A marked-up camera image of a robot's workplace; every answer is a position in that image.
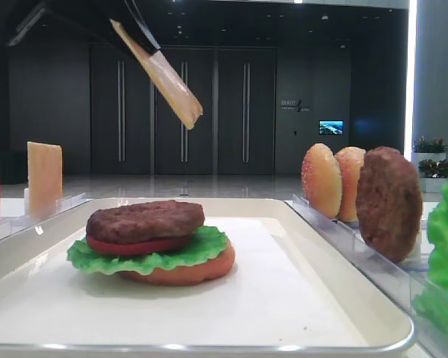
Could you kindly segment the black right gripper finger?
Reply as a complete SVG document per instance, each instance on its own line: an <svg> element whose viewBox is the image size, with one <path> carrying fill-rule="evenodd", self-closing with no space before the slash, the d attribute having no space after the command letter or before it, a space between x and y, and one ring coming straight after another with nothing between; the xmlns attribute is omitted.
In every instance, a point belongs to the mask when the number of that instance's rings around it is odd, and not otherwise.
<svg viewBox="0 0 448 358"><path fill-rule="evenodd" d="M153 55L161 50L160 45L144 21L135 0L125 0L125 6L131 14L130 34L148 54Z"/></svg>

